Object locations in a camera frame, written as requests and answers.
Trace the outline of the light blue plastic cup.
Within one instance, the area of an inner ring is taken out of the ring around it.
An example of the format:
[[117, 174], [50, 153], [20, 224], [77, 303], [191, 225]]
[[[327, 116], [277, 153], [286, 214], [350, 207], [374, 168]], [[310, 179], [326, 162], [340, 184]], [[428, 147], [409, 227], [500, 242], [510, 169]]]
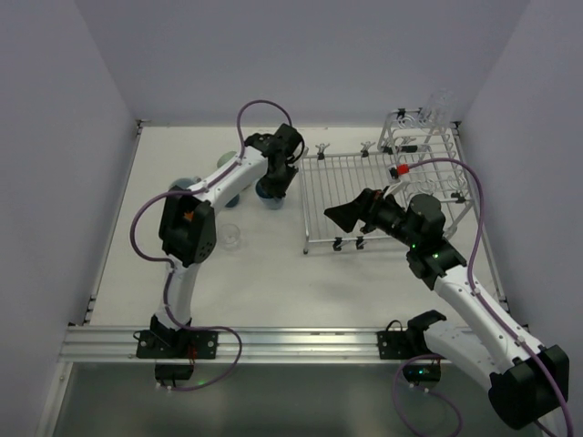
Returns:
[[255, 184], [255, 192], [263, 206], [270, 210], [281, 209], [284, 205], [284, 198], [276, 198], [268, 195], [261, 187], [260, 181]]

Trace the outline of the light green plastic cup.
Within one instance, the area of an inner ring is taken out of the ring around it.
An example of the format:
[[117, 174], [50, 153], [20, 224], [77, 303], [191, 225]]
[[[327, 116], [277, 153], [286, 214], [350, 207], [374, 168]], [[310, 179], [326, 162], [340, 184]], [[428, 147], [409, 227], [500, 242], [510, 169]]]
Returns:
[[224, 153], [223, 155], [220, 156], [220, 158], [217, 161], [217, 168], [223, 167], [225, 164], [227, 164], [230, 160], [232, 160], [238, 155], [239, 153], [237, 151], [229, 151]]

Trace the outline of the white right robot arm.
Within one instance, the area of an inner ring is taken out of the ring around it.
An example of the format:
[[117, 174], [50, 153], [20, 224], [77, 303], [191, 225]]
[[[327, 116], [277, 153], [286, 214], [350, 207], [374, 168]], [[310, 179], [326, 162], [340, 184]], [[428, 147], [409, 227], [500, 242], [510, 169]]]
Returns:
[[568, 400], [570, 363], [557, 345], [546, 346], [522, 328], [486, 291], [467, 260], [445, 238], [440, 201], [415, 195], [403, 208], [394, 196], [364, 189], [325, 216], [349, 232], [357, 224], [405, 244], [410, 270], [445, 300], [473, 332], [464, 339], [443, 319], [422, 328], [427, 349], [451, 361], [482, 385], [498, 417], [521, 430]]

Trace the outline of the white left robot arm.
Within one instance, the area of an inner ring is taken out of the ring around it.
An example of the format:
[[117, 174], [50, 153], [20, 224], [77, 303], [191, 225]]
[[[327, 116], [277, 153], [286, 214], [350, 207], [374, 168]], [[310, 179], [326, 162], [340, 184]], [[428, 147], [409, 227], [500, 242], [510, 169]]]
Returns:
[[202, 263], [217, 246], [216, 217], [244, 188], [255, 184], [275, 203], [286, 196], [298, 168], [295, 151], [301, 134], [282, 124], [273, 134], [254, 134], [244, 140], [241, 157], [230, 159], [208, 178], [188, 188], [174, 186], [165, 200], [159, 226], [163, 252], [172, 265], [159, 309], [148, 330], [140, 333], [140, 359], [182, 359], [196, 352], [198, 333], [189, 329], [191, 301]]

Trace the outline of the dark blue ceramic mug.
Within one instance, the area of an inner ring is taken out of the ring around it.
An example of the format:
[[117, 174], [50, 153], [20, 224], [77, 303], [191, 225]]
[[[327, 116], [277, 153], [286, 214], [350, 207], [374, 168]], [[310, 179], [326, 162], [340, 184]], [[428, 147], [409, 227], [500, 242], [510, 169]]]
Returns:
[[226, 203], [226, 208], [235, 208], [240, 203], [240, 195], [236, 195], [229, 202]]

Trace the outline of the grey ceramic mug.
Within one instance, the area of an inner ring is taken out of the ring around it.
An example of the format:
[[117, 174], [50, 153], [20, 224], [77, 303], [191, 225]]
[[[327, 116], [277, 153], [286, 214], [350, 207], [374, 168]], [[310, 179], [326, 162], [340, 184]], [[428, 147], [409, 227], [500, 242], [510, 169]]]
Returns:
[[201, 178], [178, 178], [169, 184], [169, 190], [189, 190], [191, 186], [201, 182]]

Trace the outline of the clear glass tumbler front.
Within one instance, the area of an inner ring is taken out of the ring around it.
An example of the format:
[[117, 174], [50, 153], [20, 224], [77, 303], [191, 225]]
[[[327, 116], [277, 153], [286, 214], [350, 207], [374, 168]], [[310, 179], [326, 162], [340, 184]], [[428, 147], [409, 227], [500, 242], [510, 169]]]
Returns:
[[240, 247], [240, 228], [231, 223], [220, 225], [218, 242], [225, 250], [237, 250]]

